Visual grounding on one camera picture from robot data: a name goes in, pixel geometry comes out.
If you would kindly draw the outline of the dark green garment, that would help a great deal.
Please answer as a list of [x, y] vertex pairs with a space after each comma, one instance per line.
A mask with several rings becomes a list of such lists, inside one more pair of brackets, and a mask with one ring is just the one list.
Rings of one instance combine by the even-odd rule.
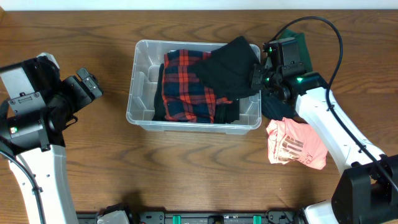
[[297, 33], [292, 30], [286, 29], [283, 31], [283, 33], [280, 35], [281, 39], [292, 37], [294, 38], [297, 43], [298, 43], [298, 50], [299, 50], [299, 55], [300, 58], [303, 62], [303, 66], [306, 70], [306, 72], [312, 72], [313, 67], [312, 67], [312, 62], [310, 59], [310, 54], [307, 48], [307, 44], [305, 41], [305, 34], [303, 32]]

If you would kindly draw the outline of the dark navy shirt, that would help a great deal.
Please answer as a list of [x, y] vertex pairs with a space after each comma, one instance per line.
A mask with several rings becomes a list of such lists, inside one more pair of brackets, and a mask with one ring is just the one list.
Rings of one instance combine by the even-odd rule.
[[261, 113], [267, 119], [279, 121], [282, 121], [283, 118], [293, 119], [298, 116], [291, 106], [280, 101], [268, 91], [261, 93]]

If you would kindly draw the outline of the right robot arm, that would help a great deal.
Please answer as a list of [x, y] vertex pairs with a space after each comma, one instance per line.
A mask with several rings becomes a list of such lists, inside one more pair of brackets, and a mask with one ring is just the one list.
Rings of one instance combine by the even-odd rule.
[[373, 145], [335, 101], [318, 72], [308, 72], [292, 38], [263, 45], [252, 87], [291, 106], [319, 135], [341, 175], [331, 199], [298, 212], [296, 223], [384, 223], [397, 219], [397, 156]]

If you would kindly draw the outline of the black garment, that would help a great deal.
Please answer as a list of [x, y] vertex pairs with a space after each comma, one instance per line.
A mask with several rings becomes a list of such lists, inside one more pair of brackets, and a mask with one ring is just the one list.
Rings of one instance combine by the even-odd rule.
[[230, 101], [258, 94], [251, 88], [251, 76], [259, 59], [243, 37], [211, 52], [210, 57], [192, 66], [193, 72], [206, 87]]

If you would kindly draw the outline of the red plaid flannel shirt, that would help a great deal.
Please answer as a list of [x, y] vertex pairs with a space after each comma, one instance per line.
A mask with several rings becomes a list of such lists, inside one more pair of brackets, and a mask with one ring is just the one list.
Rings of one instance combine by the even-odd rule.
[[186, 49], [164, 55], [161, 97], [167, 121], [214, 123], [216, 110], [233, 104], [202, 84], [193, 69], [197, 62], [210, 56], [209, 52]]

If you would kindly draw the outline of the black pants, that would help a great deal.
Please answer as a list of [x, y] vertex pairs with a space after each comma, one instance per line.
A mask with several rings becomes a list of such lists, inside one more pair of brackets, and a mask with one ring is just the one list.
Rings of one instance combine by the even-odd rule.
[[[160, 65], [157, 89], [154, 97], [154, 117], [153, 121], [167, 121], [165, 118], [166, 111], [164, 101], [162, 99], [162, 75], [164, 64]], [[229, 124], [239, 119], [239, 100], [233, 101], [231, 104], [216, 105], [214, 122], [217, 124]]]

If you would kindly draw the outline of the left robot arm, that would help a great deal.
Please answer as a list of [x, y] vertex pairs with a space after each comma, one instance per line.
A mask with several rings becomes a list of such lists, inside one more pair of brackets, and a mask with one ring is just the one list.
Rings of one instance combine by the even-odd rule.
[[1, 155], [21, 190], [30, 223], [78, 223], [68, 184], [63, 131], [103, 95], [87, 69], [61, 80], [52, 54], [1, 68]]

